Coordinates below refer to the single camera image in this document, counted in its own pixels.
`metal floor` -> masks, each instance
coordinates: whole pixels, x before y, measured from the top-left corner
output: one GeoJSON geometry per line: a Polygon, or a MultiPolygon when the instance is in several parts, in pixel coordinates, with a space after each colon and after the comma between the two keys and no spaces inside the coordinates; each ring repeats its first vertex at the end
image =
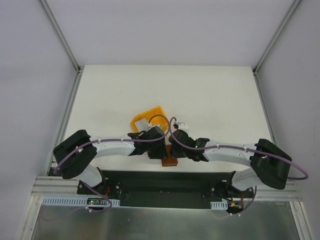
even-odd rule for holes
{"type": "Polygon", "coordinates": [[[41,206],[33,240],[298,240],[289,202],[256,201],[240,217],[201,209],[41,206]]]}

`brown block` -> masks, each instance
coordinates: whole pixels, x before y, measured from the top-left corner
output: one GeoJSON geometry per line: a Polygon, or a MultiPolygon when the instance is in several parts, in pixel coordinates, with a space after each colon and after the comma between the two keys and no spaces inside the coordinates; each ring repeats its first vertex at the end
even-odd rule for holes
{"type": "Polygon", "coordinates": [[[172,145],[166,145],[166,152],[168,153],[168,158],[164,157],[161,159],[162,167],[175,167],[178,165],[178,159],[171,156],[172,145]]]}

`white wall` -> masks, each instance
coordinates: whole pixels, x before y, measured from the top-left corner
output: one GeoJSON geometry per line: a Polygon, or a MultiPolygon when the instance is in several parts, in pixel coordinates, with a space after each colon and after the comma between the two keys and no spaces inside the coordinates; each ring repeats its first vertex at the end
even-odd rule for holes
{"type": "Polygon", "coordinates": [[[0,239],[16,238],[75,78],[38,1],[0,2],[0,239]]]}
{"type": "Polygon", "coordinates": [[[303,1],[258,74],[276,142],[310,174],[299,186],[315,239],[320,239],[319,13],[320,1],[303,1]]]}
{"type": "Polygon", "coordinates": [[[254,67],[293,0],[48,0],[81,66],[254,67]]]}
{"type": "MultiPolygon", "coordinates": [[[[168,117],[186,122],[194,139],[234,144],[270,139],[250,67],[168,65],[86,65],[65,138],[79,129],[92,136],[130,133],[133,117],[156,106],[168,117]],[[199,119],[205,127],[199,127],[199,119]]],[[[147,155],[99,157],[91,164],[118,171],[232,172],[247,168],[188,158],[180,159],[176,167],[163,168],[158,159],[147,155]]]]}

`gray wall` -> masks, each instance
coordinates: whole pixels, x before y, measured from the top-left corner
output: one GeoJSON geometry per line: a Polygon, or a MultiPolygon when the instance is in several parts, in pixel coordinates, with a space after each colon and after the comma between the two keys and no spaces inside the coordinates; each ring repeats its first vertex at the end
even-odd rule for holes
{"type": "Polygon", "coordinates": [[[85,64],[253,67],[293,0],[48,0],[85,64]]]}
{"type": "Polygon", "coordinates": [[[320,239],[319,13],[320,1],[304,0],[258,74],[276,142],[310,174],[299,186],[315,239],[320,239]]]}
{"type": "Polygon", "coordinates": [[[0,1],[0,239],[15,239],[75,72],[36,0],[0,1]]]}

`orange tray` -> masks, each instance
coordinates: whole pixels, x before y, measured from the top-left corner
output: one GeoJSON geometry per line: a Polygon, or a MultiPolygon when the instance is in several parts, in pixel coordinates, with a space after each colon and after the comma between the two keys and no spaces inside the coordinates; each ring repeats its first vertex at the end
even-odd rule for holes
{"type": "MultiPolygon", "coordinates": [[[[167,117],[165,112],[162,110],[161,106],[157,106],[155,108],[152,108],[152,109],[150,109],[148,111],[145,111],[145,112],[140,113],[137,116],[135,116],[133,118],[133,120],[131,121],[131,127],[132,127],[133,131],[135,133],[138,133],[138,129],[136,127],[135,122],[137,122],[137,121],[139,121],[141,119],[146,119],[149,122],[150,118],[152,118],[154,115],[157,115],[157,114],[161,114],[161,115],[167,117]]],[[[167,129],[168,129],[168,123],[163,117],[160,117],[160,116],[154,117],[151,120],[151,123],[152,123],[152,125],[161,124],[162,130],[164,132],[166,132],[167,129]]]]}

